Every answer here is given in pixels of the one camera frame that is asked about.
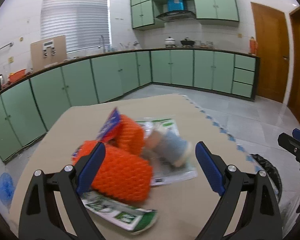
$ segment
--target green and white package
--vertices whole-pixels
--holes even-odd
[[[123,204],[96,191],[84,193],[81,200],[88,210],[129,231],[132,235],[147,230],[158,218],[157,210],[146,210]]]

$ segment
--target kitchen countertop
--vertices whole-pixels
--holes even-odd
[[[54,68],[58,68],[64,65],[68,65],[71,63],[75,63],[75,62],[79,62],[82,60],[86,60],[86,59],[91,59],[91,58],[96,58],[96,57],[102,57],[102,56],[106,56],[106,55],[115,55],[115,54],[120,54],[120,53],[129,53],[129,52],[137,52],[137,51],[152,51],[152,50],[178,50],[178,49],[182,49],[182,50],[207,50],[207,51],[216,51],[216,52],[226,52],[226,53],[233,53],[233,54],[237,54],[237,55],[242,55],[242,56],[246,56],[246,57],[253,57],[253,58],[258,58],[258,56],[254,56],[254,55],[250,55],[250,54],[246,54],[246,53],[241,53],[241,52],[235,52],[235,51],[229,51],[229,50],[221,50],[221,49],[209,49],[209,48],[156,48],[156,49],[133,49],[133,50],[122,50],[122,51],[116,51],[116,52],[108,52],[108,53],[101,53],[101,54],[95,54],[95,55],[91,55],[91,56],[86,56],[86,57],[79,57],[79,58],[75,58],[75,59],[70,59],[67,60],[66,62],[60,63],[60,64],[56,64],[47,68],[44,68],[42,70],[39,70],[37,72],[31,73],[29,75],[24,76],[23,78],[19,79],[18,81],[8,85],[7,87],[5,87],[4,89],[0,90],[0,94],[2,94],[3,92],[5,92],[6,90],[8,90],[9,88],[12,88],[16,85],[18,85],[19,83],[28,80],[36,75],[39,75],[41,73],[44,73],[46,71],[52,70]]]

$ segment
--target white window blind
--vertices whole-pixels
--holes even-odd
[[[67,52],[110,45],[108,0],[43,0],[41,38],[66,36]]]

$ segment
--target cardboard sheet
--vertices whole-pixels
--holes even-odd
[[[71,155],[84,140],[94,140],[99,129],[114,107],[121,114],[140,120],[143,117],[172,117],[176,120],[181,137],[192,142],[191,162],[198,177],[164,186],[152,187],[144,203],[134,204],[145,209],[158,210],[158,221],[149,230],[133,239],[140,240],[193,240],[208,221],[219,195],[213,192],[194,155],[194,146],[203,141],[213,154],[220,155],[226,164],[235,164],[241,171],[254,172],[252,162],[236,148],[228,135],[220,133],[210,119],[182,95],[163,95],[130,99],[93,106],[76,106],[67,110],[53,125],[30,158],[24,169],[12,200],[10,222],[18,228],[23,199],[35,170],[45,173],[60,171],[71,163]],[[68,232],[75,234],[61,196],[56,193],[61,218]],[[245,193],[242,193],[227,233],[234,231],[239,220]],[[123,229],[89,212],[98,229],[108,240],[131,239]]]

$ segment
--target orange net bag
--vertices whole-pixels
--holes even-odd
[[[98,141],[85,141],[73,157],[73,165],[89,155]],[[152,167],[148,161],[117,147],[105,144],[106,156],[91,187],[109,196],[127,201],[143,201],[148,197]]]
[[[114,138],[117,147],[139,156],[144,146],[142,127],[124,114],[120,114],[120,125],[120,130]]]

